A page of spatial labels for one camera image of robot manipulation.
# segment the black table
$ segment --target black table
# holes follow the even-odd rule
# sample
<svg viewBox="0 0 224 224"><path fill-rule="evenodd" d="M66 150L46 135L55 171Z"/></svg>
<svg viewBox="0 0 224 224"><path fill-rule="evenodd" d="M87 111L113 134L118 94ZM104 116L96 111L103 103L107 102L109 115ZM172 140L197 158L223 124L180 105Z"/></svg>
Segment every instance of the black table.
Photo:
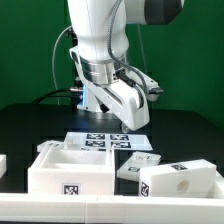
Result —
<svg viewBox="0 0 224 224"><path fill-rule="evenodd" d="M7 155L7 173L0 192L27 192L27 169L37 156L37 145L63 141L66 133L121 133L119 120L96 120L74 113L70 106L15 104L0 111L0 154ZM224 175L224 133L194 112L152 110L151 122L135 132L148 136L162 164L206 159ZM116 151L118 169L132 152ZM137 195L138 184L117 179L115 194Z"/></svg>

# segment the white box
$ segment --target white box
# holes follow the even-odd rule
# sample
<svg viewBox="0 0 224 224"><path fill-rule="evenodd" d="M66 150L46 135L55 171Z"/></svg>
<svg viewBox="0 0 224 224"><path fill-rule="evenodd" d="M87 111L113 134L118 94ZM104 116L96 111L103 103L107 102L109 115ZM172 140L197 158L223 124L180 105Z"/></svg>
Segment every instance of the white box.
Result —
<svg viewBox="0 0 224 224"><path fill-rule="evenodd" d="M140 169L144 167L157 166L160 159L160 155L134 152L133 155L118 169L117 177L138 182Z"/></svg>
<svg viewBox="0 0 224 224"><path fill-rule="evenodd" d="M216 166L206 160L142 168L139 196L206 198L215 178Z"/></svg>
<svg viewBox="0 0 224 224"><path fill-rule="evenodd" d="M38 194L113 195L114 151L79 151L46 147L28 170L28 192Z"/></svg>

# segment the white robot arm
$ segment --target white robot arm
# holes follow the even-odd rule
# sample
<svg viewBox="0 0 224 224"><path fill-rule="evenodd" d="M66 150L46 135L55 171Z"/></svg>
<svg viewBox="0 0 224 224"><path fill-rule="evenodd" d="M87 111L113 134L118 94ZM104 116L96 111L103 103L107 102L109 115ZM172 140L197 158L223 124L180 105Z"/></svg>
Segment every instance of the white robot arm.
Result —
<svg viewBox="0 0 224 224"><path fill-rule="evenodd" d="M162 92L158 83L128 65L127 23L167 24L184 0L68 0L78 46L70 53L82 83L100 104L135 131L149 122L147 99Z"/></svg>

